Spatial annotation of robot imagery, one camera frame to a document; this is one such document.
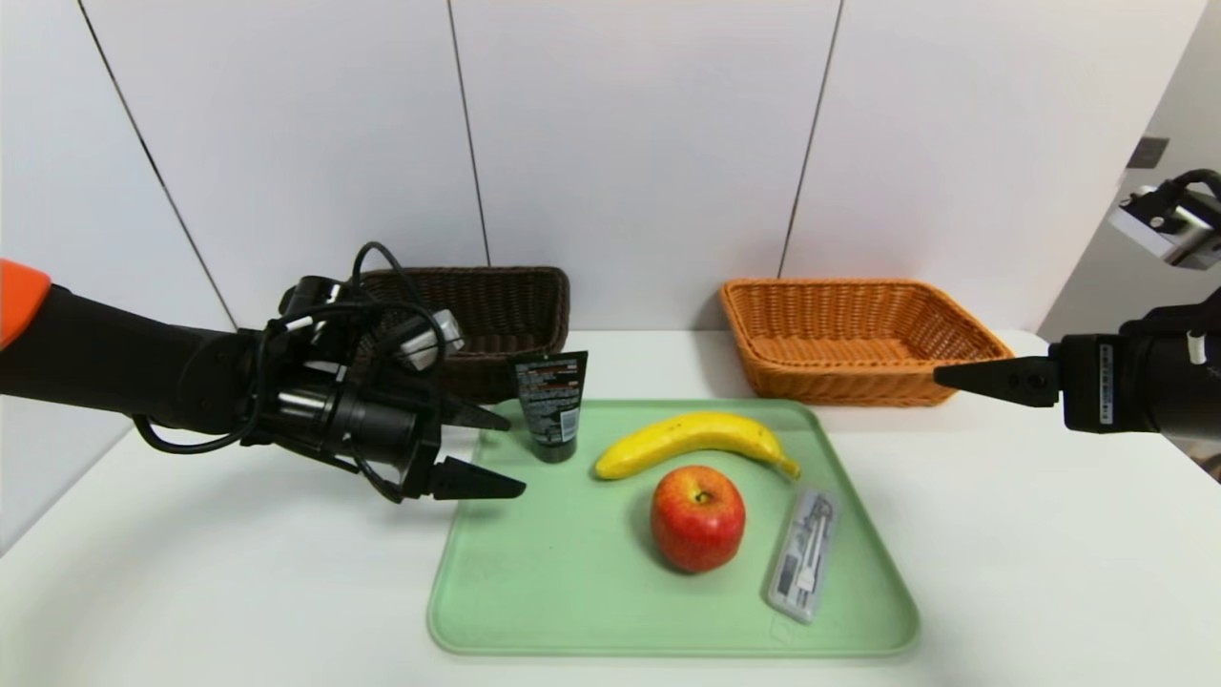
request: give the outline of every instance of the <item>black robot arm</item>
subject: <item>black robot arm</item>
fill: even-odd
[[[145,442],[172,454],[277,444],[360,473],[396,503],[520,495],[518,481],[436,461],[442,425],[509,423],[437,387],[431,373],[452,337],[419,303],[364,294],[368,249],[357,282],[302,278],[261,331],[168,325],[51,286],[0,353],[0,394],[128,415]],[[436,349],[433,362],[411,371],[402,345],[415,340],[419,354],[421,337]],[[221,437],[173,444],[155,425]]]

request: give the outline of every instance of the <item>black cable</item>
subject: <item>black cable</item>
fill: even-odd
[[[132,421],[136,423],[136,432],[139,433],[144,442],[159,451],[166,454],[177,455],[197,455],[206,454],[209,451],[215,451],[217,449],[223,449],[232,444],[237,444],[242,439],[245,439],[255,427],[259,425],[259,416],[263,414],[263,408],[266,401],[267,392],[267,376],[266,369],[264,366],[264,356],[267,349],[269,328],[265,328],[259,338],[254,343],[254,405],[250,410],[250,416],[245,420],[245,423],[241,428],[221,437],[220,439],[214,439],[211,442],[204,442],[201,444],[175,444],[172,442],[166,442],[153,430],[153,422],[148,416],[132,416]]]
[[[254,361],[253,361],[254,382],[252,384],[253,405],[250,415],[247,417],[242,427],[239,427],[238,430],[236,430],[230,434],[226,434],[225,437],[210,442],[204,442],[200,444],[175,444],[172,442],[166,442],[165,439],[162,439],[160,436],[156,434],[156,432],[153,430],[153,422],[148,416],[144,415],[132,416],[132,421],[136,423],[136,431],[139,433],[140,438],[144,439],[144,442],[148,443],[148,445],[153,447],[159,451],[166,454],[177,454],[177,455],[206,454],[209,451],[223,449],[226,447],[241,442],[242,439],[245,439],[258,427],[259,419],[266,404],[267,370],[265,365],[265,359],[270,342],[272,340],[274,337],[288,332],[286,326],[287,323],[304,317],[313,317],[314,321],[322,321],[328,318],[330,316],[339,314],[382,311],[382,310],[405,310],[408,312],[419,315],[427,322],[436,339],[436,343],[433,343],[433,345],[420,349],[420,351],[436,349],[437,356],[433,360],[432,365],[426,366],[422,370],[415,370],[411,369],[410,366],[403,366],[403,367],[408,373],[414,376],[433,375],[441,367],[441,364],[444,361],[446,347],[448,345],[448,340],[446,339],[444,336],[444,329],[441,328],[441,325],[437,322],[436,317],[424,305],[424,299],[420,297],[419,290],[415,288],[415,283],[411,281],[410,276],[407,273],[403,266],[398,262],[398,260],[389,251],[389,249],[387,249],[385,245],[382,245],[376,240],[370,240],[369,243],[366,243],[360,248],[360,251],[357,253],[357,257],[352,265],[353,294],[357,298],[368,297],[368,294],[364,293],[364,290],[360,287],[360,267],[361,264],[364,262],[365,256],[369,254],[370,250],[379,250],[386,257],[386,260],[391,264],[391,267],[394,270],[394,272],[399,276],[399,278],[402,278],[404,286],[408,289],[408,293],[411,295],[411,298],[416,300],[415,303],[381,300],[376,298],[370,298],[368,300],[347,301],[347,303],[346,301],[326,303],[322,305],[315,305],[313,308],[306,308],[304,310],[294,311],[292,315],[288,316],[267,320],[266,327],[259,333],[259,337],[255,339]],[[386,343],[385,340],[379,339],[376,342],[374,362],[375,364],[380,362],[382,358],[394,351],[400,345],[400,343],[402,340],[391,340],[389,343]],[[440,401],[438,401],[438,412],[440,412]],[[357,465],[360,469],[360,471],[365,473],[365,477],[374,483],[374,487],[376,487],[377,491],[382,493],[382,495],[385,495],[387,499],[394,500],[393,492],[387,493],[385,486],[379,484],[374,480],[375,477],[379,480],[382,478],[377,476],[375,472],[372,472],[372,470],[369,467],[368,462],[364,461],[363,458],[357,456]]]
[[[1171,179],[1179,190],[1186,190],[1193,183],[1203,183],[1212,195],[1221,200],[1221,173],[1214,170],[1198,168],[1183,172]]]
[[[370,240],[369,243],[365,243],[364,245],[360,246],[360,250],[357,251],[357,259],[353,260],[352,262],[353,288],[355,288],[357,290],[361,290],[360,267],[361,265],[364,265],[365,256],[369,255],[370,250],[377,250],[379,253],[382,254],[383,257],[386,257],[386,261],[389,262],[389,268],[394,270],[394,273],[403,282],[403,287],[407,288],[408,294],[411,297],[413,300],[415,300],[418,305],[420,306],[427,305],[427,303],[425,303],[424,298],[420,295],[420,290],[415,287],[415,281],[411,278],[411,276],[407,273],[407,270],[403,268],[403,265],[398,264],[398,260],[394,257],[394,254],[389,251],[389,248],[382,245],[377,240]]]

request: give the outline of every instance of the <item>white table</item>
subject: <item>white table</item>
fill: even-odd
[[[751,395],[724,332],[573,332],[581,349],[589,398]],[[1221,487],[1165,439],[967,394],[817,414],[919,605],[901,656],[454,656],[425,628],[452,504],[132,434],[0,559],[0,685],[1221,685]]]

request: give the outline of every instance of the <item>black tube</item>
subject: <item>black tube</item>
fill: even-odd
[[[535,442],[535,456],[543,462],[563,462],[576,453],[589,356],[586,351],[576,351],[518,356],[510,361],[521,414]]]

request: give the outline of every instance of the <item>red apple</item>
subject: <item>red apple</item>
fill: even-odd
[[[724,475],[707,466],[680,467],[657,483],[651,525],[668,561],[687,572],[705,572],[737,553],[746,505]]]

